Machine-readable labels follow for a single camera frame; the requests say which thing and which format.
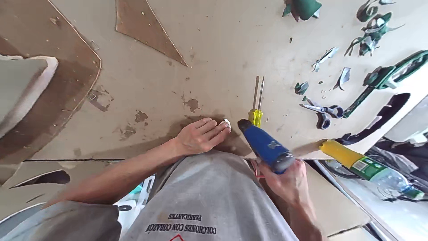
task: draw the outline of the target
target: person's left hand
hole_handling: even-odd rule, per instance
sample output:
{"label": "person's left hand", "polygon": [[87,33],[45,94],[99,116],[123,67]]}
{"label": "person's left hand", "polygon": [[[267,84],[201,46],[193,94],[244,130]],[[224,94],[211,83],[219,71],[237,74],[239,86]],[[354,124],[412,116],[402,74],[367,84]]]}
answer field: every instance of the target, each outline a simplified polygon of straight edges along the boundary
{"label": "person's left hand", "polygon": [[231,128],[227,122],[217,125],[209,117],[193,122],[183,128],[173,140],[180,156],[204,153],[224,141]]}

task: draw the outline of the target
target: red logo on shirt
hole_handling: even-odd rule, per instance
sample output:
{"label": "red logo on shirt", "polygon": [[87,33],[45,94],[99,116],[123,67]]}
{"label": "red logo on shirt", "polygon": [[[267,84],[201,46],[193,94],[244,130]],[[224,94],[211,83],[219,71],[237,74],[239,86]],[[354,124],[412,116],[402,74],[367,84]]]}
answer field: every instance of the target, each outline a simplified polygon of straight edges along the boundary
{"label": "red logo on shirt", "polygon": [[178,239],[180,239],[180,241],[184,241],[184,239],[181,237],[181,235],[179,235],[179,234],[177,234],[175,237],[173,237],[172,239],[170,239],[169,241],[173,241],[175,238],[177,238],[176,239],[176,241],[178,241]]}

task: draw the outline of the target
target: blue drill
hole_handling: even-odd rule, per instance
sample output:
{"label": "blue drill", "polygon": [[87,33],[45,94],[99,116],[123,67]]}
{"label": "blue drill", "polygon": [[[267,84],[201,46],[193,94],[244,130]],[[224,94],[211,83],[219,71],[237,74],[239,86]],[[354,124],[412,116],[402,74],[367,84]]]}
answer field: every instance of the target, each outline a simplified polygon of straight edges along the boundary
{"label": "blue drill", "polygon": [[249,120],[241,119],[238,127],[247,139],[256,156],[270,166],[276,174],[282,174],[293,164],[296,158],[272,136],[253,125]]}

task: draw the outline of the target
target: scissors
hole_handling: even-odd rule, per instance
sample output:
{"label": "scissors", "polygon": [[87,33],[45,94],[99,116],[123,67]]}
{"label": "scissors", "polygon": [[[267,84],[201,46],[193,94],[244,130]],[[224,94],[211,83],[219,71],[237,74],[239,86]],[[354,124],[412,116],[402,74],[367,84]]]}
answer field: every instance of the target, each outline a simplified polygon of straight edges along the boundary
{"label": "scissors", "polygon": [[327,114],[329,114],[331,117],[335,119],[339,119],[343,116],[343,113],[344,113],[343,108],[338,105],[332,105],[330,107],[325,107],[325,106],[321,107],[317,103],[311,101],[309,98],[307,98],[306,100],[310,105],[300,104],[300,106],[317,112],[318,129],[325,130],[330,126],[331,121],[330,121],[330,118],[327,116]]}

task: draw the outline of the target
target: hand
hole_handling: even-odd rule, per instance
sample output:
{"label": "hand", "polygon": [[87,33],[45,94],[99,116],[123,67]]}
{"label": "hand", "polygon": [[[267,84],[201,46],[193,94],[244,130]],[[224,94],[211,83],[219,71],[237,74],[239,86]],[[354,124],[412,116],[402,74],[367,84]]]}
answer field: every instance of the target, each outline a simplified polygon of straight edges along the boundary
{"label": "hand", "polygon": [[292,206],[311,205],[306,166],[302,160],[296,159],[283,174],[279,175],[272,172],[270,167],[263,162],[259,164],[259,168],[265,176],[267,185],[288,204]]}
{"label": "hand", "polygon": [[211,150],[224,141],[230,131],[228,123],[223,121],[217,125],[208,117],[187,125],[173,140],[179,156],[193,155]]}

